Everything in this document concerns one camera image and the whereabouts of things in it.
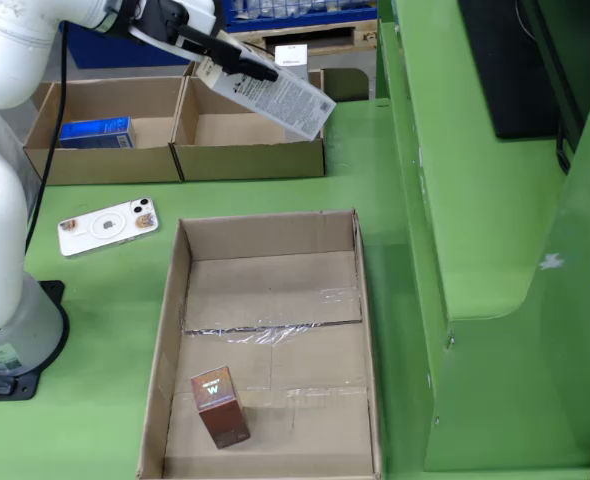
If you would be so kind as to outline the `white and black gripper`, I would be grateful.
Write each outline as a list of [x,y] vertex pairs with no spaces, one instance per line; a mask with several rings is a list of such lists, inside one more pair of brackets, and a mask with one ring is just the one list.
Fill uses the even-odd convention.
[[227,74],[243,74],[275,82],[276,70],[253,59],[218,37],[214,1],[123,1],[122,19],[128,33],[159,49],[184,49],[211,58]]

